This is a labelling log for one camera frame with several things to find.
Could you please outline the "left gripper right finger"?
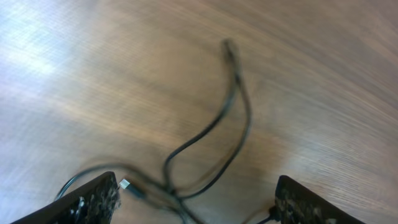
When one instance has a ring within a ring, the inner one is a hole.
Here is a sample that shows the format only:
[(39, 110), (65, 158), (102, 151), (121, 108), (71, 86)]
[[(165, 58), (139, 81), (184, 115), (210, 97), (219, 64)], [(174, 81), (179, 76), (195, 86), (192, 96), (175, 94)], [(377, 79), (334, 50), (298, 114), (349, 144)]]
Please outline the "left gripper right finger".
[(275, 208), (281, 224), (364, 224), (287, 175), (278, 179)]

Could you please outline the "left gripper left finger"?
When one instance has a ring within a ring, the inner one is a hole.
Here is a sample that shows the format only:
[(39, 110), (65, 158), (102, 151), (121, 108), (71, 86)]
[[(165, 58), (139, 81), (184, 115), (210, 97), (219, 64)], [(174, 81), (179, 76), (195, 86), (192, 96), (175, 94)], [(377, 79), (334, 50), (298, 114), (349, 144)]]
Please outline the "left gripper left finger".
[(110, 224), (119, 199), (116, 176), (108, 171), (12, 224)]

